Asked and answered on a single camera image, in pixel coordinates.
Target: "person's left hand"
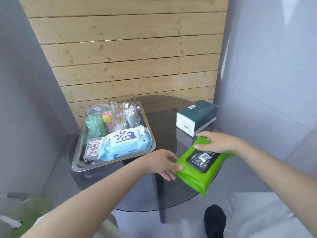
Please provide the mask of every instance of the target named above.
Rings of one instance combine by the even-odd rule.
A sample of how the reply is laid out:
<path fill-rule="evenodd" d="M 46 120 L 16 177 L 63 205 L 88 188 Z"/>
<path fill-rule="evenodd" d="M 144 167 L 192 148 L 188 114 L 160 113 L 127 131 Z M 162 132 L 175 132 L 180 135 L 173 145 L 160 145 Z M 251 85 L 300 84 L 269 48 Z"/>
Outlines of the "person's left hand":
<path fill-rule="evenodd" d="M 180 171 L 184 169 L 184 166 L 175 164 L 168 159 L 176 161 L 178 158 L 171 151 L 160 149 L 142 156 L 142 161 L 146 163 L 148 173 L 159 173 L 164 179 L 170 181 L 175 180 L 176 176 L 172 171 Z"/>

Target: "hand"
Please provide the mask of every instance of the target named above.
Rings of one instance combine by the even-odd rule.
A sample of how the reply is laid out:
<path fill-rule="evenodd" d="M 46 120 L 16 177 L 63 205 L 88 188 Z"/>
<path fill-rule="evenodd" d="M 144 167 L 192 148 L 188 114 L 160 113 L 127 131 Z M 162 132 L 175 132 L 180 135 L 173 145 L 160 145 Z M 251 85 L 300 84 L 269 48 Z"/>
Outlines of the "hand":
<path fill-rule="evenodd" d="M 172 171 L 180 171 L 184 166 L 175 164 L 168 159 L 176 161 L 178 158 L 171 151 L 160 149 L 149 153 L 142 157 L 142 161 L 146 163 L 147 171 L 149 173 L 159 173 L 164 179 L 170 181 L 175 180 L 176 176 Z"/>
<path fill-rule="evenodd" d="M 203 131 L 196 135 L 209 138 L 211 144 L 196 144 L 194 146 L 195 149 L 215 153 L 235 152 L 239 143 L 242 142 L 242 140 L 237 137 L 217 132 Z"/>

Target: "table leg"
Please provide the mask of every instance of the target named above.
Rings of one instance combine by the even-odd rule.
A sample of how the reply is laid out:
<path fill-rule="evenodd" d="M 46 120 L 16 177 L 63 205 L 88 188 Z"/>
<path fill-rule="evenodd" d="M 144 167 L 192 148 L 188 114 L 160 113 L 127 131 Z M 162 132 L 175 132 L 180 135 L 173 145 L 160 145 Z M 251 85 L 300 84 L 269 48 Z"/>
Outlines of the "table leg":
<path fill-rule="evenodd" d="M 156 204 L 158 206 L 159 218 L 161 223 L 166 221 L 165 209 L 164 209 L 164 181 L 163 177 L 159 174 L 152 174 L 153 185 L 155 190 Z"/>

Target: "black wipes lid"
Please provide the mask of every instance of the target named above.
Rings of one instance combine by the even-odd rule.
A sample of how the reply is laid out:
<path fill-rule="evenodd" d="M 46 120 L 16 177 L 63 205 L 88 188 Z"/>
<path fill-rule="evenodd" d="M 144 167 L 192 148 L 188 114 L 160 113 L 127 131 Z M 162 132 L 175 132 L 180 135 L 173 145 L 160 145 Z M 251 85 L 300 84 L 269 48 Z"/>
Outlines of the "black wipes lid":
<path fill-rule="evenodd" d="M 201 173 L 206 173 L 220 154 L 195 149 L 186 162 Z"/>

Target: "blue baby wipes package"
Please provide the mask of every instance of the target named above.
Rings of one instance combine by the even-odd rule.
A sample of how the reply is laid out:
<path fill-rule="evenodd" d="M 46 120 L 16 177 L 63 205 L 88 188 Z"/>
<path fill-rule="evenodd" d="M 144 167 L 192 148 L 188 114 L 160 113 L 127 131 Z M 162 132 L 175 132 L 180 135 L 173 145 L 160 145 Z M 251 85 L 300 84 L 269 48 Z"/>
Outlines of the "blue baby wipes package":
<path fill-rule="evenodd" d="M 140 125 L 113 132 L 100 140 L 98 159 L 110 161 L 125 156 L 148 151 L 152 139 L 146 129 Z"/>

